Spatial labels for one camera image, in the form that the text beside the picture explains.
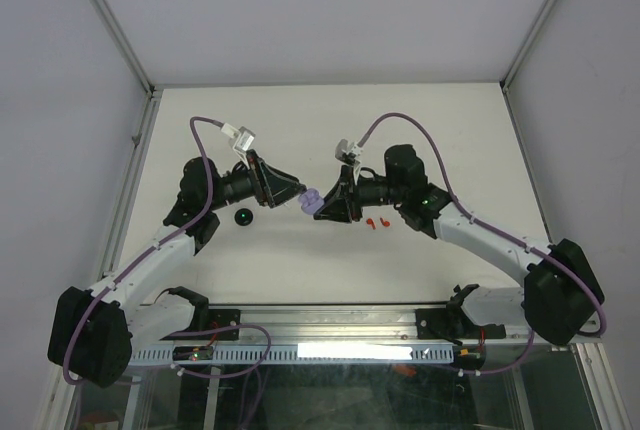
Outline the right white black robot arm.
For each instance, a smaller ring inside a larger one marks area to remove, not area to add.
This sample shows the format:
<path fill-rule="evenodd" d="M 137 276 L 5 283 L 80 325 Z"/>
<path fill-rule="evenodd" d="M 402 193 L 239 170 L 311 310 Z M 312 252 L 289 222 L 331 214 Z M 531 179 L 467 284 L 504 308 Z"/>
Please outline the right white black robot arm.
<path fill-rule="evenodd" d="M 514 281 L 508 288 L 457 288 L 447 313 L 455 335 L 469 337 L 487 325 L 528 326 L 549 343 L 565 345 L 583 334 L 603 304 L 603 291 L 578 244 L 514 237 L 460 210 L 450 192 L 428 180 L 411 145 L 385 151 L 382 175 L 362 168 L 353 154 L 339 158 L 340 175 L 329 193 L 308 190 L 300 197 L 306 214 L 353 223 L 366 207 L 390 205 L 411 229 L 469 251 Z"/>

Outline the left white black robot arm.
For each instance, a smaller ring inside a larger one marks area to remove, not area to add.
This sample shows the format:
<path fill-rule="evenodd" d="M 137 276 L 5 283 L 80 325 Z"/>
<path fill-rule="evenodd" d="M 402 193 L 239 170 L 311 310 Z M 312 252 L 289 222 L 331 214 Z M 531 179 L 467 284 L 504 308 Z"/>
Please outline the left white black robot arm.
<path fill-rule="evenodd" d="M 151 304 L 144 300 L 162 280 L 194 258 L 220 226 L 217 210 L 253 198 L 277 208 L 303 194 L 296 177 L 267 164 L 255 151 L 224 175 L 205 157 L 183 167 L 174 206 L 146 249 L 87 289 L 71 286 L 57 301 L 47 350 L 70 385 L 115 384 L 145 346 L 182 332 L 198 338 L 209 327 L 208 299 L 183 287 Z"/>

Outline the purple earbud charging case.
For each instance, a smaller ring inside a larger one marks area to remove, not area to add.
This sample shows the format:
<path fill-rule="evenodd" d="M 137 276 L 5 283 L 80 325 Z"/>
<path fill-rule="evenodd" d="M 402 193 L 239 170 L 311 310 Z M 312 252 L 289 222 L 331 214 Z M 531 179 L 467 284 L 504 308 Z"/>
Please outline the purple earbud charging case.
<path fill-rule="evenodd" d="M 301 210 L 307 215 L 314 215 L 324 206 L 324 199 L 319 191 L 314 188 L 308 188 L 298 197 Z"/>

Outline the black earbud charging case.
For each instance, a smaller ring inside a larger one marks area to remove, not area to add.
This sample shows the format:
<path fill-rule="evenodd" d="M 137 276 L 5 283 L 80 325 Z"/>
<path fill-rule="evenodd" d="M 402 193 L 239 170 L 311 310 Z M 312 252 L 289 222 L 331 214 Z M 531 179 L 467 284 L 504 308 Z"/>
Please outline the black earbud charging case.
<path fill-rule="evenodd" d="M 254 213 L 248 208 L 240 208 L 234 214 L 234 221 L 238 226 L 246 227 L 253 223 Z"/>

